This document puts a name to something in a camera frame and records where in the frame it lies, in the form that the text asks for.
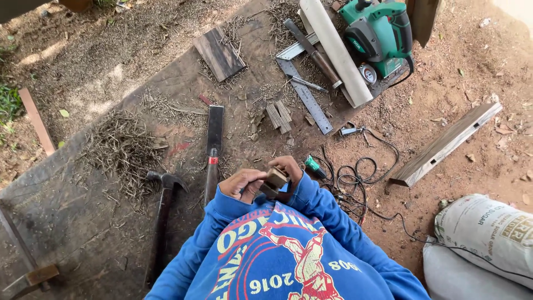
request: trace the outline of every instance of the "sweatshirt print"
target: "sweatshirt print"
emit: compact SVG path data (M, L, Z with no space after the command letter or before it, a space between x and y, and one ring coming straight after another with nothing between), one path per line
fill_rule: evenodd
M411 272L307 175L288 205L261 196L245 204L218 190L194 236L146 296L269 298L429 299Z

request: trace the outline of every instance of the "green power tool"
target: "green power tool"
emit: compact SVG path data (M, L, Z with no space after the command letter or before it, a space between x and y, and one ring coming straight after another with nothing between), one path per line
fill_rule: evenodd
M377 69L382 78L387 78L400 68L404 59L409 64L409 75L411 75L414 71L411 56L413 35L406 5L394 0L385 0L378 4L372 2L372 0L352 0L339 10L343 19L349 24L344 33L345 37L363 59ZM367 72L369 71L361 70L365 80L369 82L368 74L375 82L372 74Z

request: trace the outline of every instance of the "metal clamp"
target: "metal clamp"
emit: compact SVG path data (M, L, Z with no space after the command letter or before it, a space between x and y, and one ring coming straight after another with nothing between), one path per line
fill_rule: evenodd
M346 122L347 125L350 125L351 127L350 128L347 128L346 126L343 126L339 131L339 135L341 135L341 137L345 137L347 135L351 135L352 133L355 133L355 132L362 132L364 129L366 129L364 126L361 127L361 128L357 128L355 124L353 124L352 122L348 121Z

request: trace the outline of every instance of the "wooden chisel handle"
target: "wooden chisel handle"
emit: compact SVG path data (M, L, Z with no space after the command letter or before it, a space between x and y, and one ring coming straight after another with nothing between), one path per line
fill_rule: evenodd
M324 56L322 53L320 53L318 50L314 51L311 54L311 58L313 59L315 65L328 77L328 79L332 82L332 87L334 89L338 88L342 81L333 69L333 67L324 59Z
M207 160L207 177L204 190L204 207L215 198L216 187L219 184L219 158L210 156Z

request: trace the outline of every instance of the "power cord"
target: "power cord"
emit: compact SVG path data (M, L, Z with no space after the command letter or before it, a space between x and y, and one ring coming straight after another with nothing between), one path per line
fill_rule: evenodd
M453 247L453 246L448 246L448 245L437 243L437 242L428 242L428 241L423 241L421 239L418 239L415 236L409 234L409 232L407 231L407 229L405 227L405 219L403 218L403 215L401 213L397 212L394 216L387 217L387 216L381 215L380 213L374 211L372 208L368 207L367 194L366 194L366 189L365 189L364 185L375 184L375 183L383 180L392 171L392 169L394 169L394 167L398 164L398 161L400 160L400 152L398 151L398 149L392 143L390 143L390 142L388 142L386 140L383 140L382 138L376 136L371 130L366 129L365 127L362 127L362 128L360 128L358 130L358 132L361 132L361 134L363 134L365 131L369 132L373 137L375 137L379 141L381 141L381 142L389 145L391 148L393 148L394 152L395 152L395 155L396 155L396 159L395 159L394 164L392 165L392 167L387 172L385 172L383 175L381 175L379 178L377 178L375 180L372 180L372 178L376 175L378 167L377 167L377 162L374 159L372 159L371 157L367 157L367 156L361 157L360 159L357 160L357 162L356 162L354 167L351 166L351 165L347 165L347 164L341 166L337 170L337 173L336 173L337 174L337 179L335 180L335 171L334 171L335 169L333 167L333 164L331 163L331 160L329 160L328 156L326 155L326 150L324 148L324 145L322 145L322 155L323 155L324 158L321 158L321 157L316 156L316 155L312 155L313 159L317 163L321 164L322 166L325 165L326 169L329 170L329 173L331 174L330 177L324 179L324 180L329 181L329 182L325 182L323 180L323 182L320 183L320 185L323 186L324 188L327 188L333 194L335 199L337 199L337 203L339 204L339 206L341 207L342 210L344 210L346 213L351 212L351 213L353 213L354 215L356 215L359 218L359 221L357 223L360 226L365 221L365 215L366 215L367 211L370 211L374 215L376 215L376 216L378 216L378 217L380 217L382 219L385 219L385 220L394 220L394 219L396 219L397 216L400 216L401 222L402 222L402 226L403 226L403 230L405 231L407 236L409 236L411 239L413 239L415 241L443 246L443 247L446 247L446 248L448 248L450 250L452 250L452 249L463 250L463 251L466 251L466 252L474 255L477 258L483 259L489 265L493 266L494 268L496 268L496 269L498 269L498 270L500 270L502 272L533 280L532 277L529 277L527 275L518 274L518 273L515 273L515 272L504 270L504 269L494 265L493 263L488 261L486 258L484 258L484 257L482 257L482 256L480 256L480 255L478 255L478 254L466 249L466 248ZM360 175L360 172L359 172L360 163L363 162L363 161L370 161L372 163L373 168L374 168L372 174L370 176L368 176L367 178L362 178L361 175ZM345 169L345 168L348 168L349 170L351 170L353 172L353 174L351 174L351 173L341 173L341 170ZM353 179L353 181L344 181L342 179L343 177L351 178L351 179ZM353 192L347 193L344 189L342 189L340 187L340 183L348 184L348 185L354 185ZM358 187L362 191L362 195L363 195L362 202L357 200L354 197ZM355 208L350 208L350 207L346 207L346 206L343 207L343 206L340 205L341 203L349 204L349 205L351 205L351 206L353 206Z

